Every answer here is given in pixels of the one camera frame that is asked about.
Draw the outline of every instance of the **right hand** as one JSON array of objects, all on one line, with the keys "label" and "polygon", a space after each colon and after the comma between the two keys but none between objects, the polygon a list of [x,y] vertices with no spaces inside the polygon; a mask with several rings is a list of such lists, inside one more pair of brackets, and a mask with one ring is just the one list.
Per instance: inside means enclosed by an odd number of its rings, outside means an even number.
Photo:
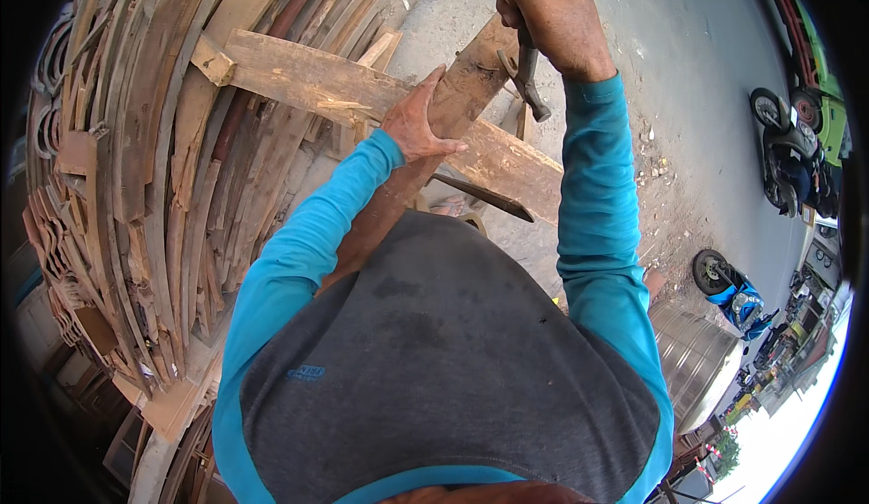
[{"label": "right hand", "polygon": [[497,0],[495,6],[506,27],[518,29],[524,18],[537,49],[565,78],[591,83],[616,75],[594,0]]}]

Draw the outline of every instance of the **sleeve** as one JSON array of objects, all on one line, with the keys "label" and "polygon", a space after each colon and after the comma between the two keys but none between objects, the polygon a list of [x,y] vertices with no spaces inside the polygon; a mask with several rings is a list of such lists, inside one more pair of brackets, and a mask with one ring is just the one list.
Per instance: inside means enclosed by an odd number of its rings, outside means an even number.
[{"label": "sleeve", "polygon": [[622,501],[642,501],[667,473],[673,407],[649,322],[648,290],[636,254],[640,211],[621,76],[565,81],[558,271],[570,318],[600,336],[636,370],[660,410],[658,433],[642,474]]},{"label": "sleeve", "polygon": [[323,276],[337,264],[335,251],[353,217],[392,170],[403,164],[395,141],[376,129],[338,165],[328,182],[299,204],[244,277],[223,349],[212,421],[217,465],[240,502],[274,501],[244,442],[239,402],[244,375],[256,353],[314,298]]}]

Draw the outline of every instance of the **green truck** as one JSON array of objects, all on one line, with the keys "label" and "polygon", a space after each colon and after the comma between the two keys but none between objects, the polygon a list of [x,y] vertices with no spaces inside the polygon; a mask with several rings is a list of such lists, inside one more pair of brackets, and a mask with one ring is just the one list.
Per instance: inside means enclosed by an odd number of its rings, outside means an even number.
[{"label": "green truck", "polygon": [[799,118],[818,134],[826,161],[841,168],[851,150],[845,99],[808,11],[799,0],[775,0],[788,29],[798,86],[791,90],[791,105]]}]

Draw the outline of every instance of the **gray vest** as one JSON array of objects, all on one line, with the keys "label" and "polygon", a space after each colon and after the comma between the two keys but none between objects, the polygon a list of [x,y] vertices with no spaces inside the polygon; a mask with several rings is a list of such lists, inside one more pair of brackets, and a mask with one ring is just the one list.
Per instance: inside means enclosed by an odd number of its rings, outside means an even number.
[{"label": "gray vest", "polygon": [[435,465],[613,502],[659,422],[636,371],[518,263],[466,223],[414,211],[263,347],[241,405],[277,502],[332,502]]}]

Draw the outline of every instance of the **pole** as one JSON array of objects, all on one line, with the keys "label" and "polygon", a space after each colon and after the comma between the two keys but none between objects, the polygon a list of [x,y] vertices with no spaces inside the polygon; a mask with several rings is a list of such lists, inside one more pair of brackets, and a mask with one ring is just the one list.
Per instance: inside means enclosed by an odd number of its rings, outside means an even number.
[{"label": "pole", "polygon": [[727,500],[728,498],[730,498],[731,496],[734,496],[736,493],[738,493],[739,491],[741,491],[741,490],[744,489],[744,488],[745,488],[745,486],[743,485],[742,487],[740,487],[740,488],[736,489],[735,491],[733,491],[733,493],[731,493],[731,494],[729,494],[728,496],[722,498],[721,501],[723,502],[723,501]]},{"label": "pole", "polygon": [[679,501],[674,497],[674,494],[678,494],[679,496],[684,496],[685,498],[695,499],[698,502],[707,502],[708,504],[721,504],[720,502],[715,502],[713,500],[701,499],[699,496],[693,496],[691,494],[681,493],[676,489],[670,487],[670,482],[667,480],[663,480],[659,485],[662,491],[664,491],[664,495],[667,496],[667,499],[670,500],[670,504],[679,504]]}]

